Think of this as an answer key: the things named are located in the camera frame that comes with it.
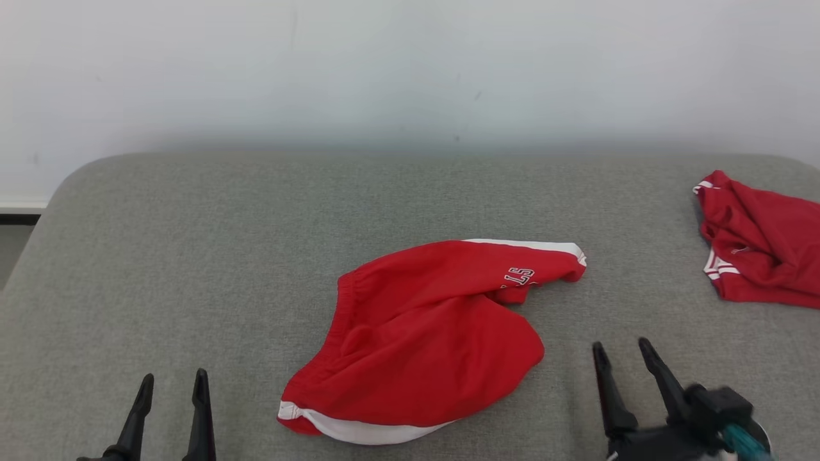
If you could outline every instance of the white trim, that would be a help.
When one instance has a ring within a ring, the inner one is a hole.
[[[737,267],[735,267],[731,262],[720,259],[720,257],[715,254],[714,249],[709,249],[709,257],[706,258],[704,273],[711,280],[719,279],[721,274],[740,275],[740,271],[737,270]]]
[[[322,434],[336,440],[359,445],[391,445],[408,442],[447,426],[453,421],[431,427],[386,426],[361,421],[346,421],[326,416],[316,410],[301,409],[293,402],[279,402],[279,419],[300,416],[313,423]]]
[[[0,199],[0,214],[43,214],[48,201]]]
[[[698,191],[701,190],[704,187],[707,188],[707,189],[720,189],[719,187],[712,184],[711,182],[709,182],[707,180],[702,180],[698,183],[698,185],[696,185],[694,188],[692,188],[692,192],[694,192],[695,195],[697,195]]]
[[[540,249],[544,251],[560,251],[575,255],[578,258],[578,263],[586,267],[586,255],[581,251],[581,248],[572,243],[560,242],[524,242],[519,240],[496,240],[496,239],[467,239],[464,242],[472,242],[474,244],[497,244],[510,245],[513,247],[526,247],[532,249]]]

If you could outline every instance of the gray fabric surface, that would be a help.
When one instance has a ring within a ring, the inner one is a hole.
[[[0,292],[29,241],[32,226],[0,226]]]
[[[590,346],[642,425],[665,417],[637,338],[684,386],[729,385],[779,459],[820,454],[820,311],[722,302],[702,273],[692,187],[716,168],[820,201],[820,171],[776,157],[134,155],[66,180],[0,306],[0,453],[100,455],[156,375],[144,459],[186,451],[194,373],[211,378],[221,459],[602,459]],[[436,240],[576,242],[576,284],[517,307],[546,348],[507,399],[404,445],[276,422],[319,350],[339,275]]]

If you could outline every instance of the baseboard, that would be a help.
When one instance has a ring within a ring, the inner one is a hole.
[[[3,201],[0,200],[0,215],[41,215],[48,206],[43,201]]]

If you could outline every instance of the printed number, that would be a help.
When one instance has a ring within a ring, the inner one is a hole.
[[[519,285],[526,285],[526,283],[530,281],[532,276],[535,275],[535,271],[531,269],[519,269],[518,267],[510,267],[510,270],[508,272],[515,274],[516,276],[506,275],[504,276],[504,280],[514,281]]]

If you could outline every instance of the white stripe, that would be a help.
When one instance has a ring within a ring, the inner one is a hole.
[[[692,192],[694,192],[695,195],[697,195],[698,191],[701,190],[704,187],[707,188],[707,189],[720,189],[719,187],[715,186],[714,184],[710,183],[709,181],[702,180],[698,183],[698,185],[696,185],[695,187],[692,188]]]
[[[293,402],[279,402],[280,419],[296,419],[305,417],[313,423],[322,434],[333,437],[336,440],[350,442],[360,445],[390,445],[400,444],[447,426],[451,422],[445,422],[431,427],[416,426],[386,426],[382,424],[370,424],[361,421],[346,421],[326,416],[316,410],[301,409]]]
[[[720,257],[715,254],[714,249],[709,249],[709,257],[706,258],[704,273],[711,280],[719,279],[721,274],[740,275],[740,271],[737,270],[737,267],[733,266],[731,262],[720,259]]]
[[[523,242],[518,240],[495,240],[495,239],[468,239],[465,242],[472,242],[474,244],[497,244],[510,245],[514,247],[526,247],[532,249],[541,249],[544,251],[560,251],[563,253],[574,254],[578,258],[578,263],[586,267],[586,256],[581,248],[576,244],[570,243],[556,243],[556,242]]]
[[[706,267],[704,267],[704,272],[711,269],[714,262],[715,262],[715,250],[709,248],[709,257],[706,258]]]

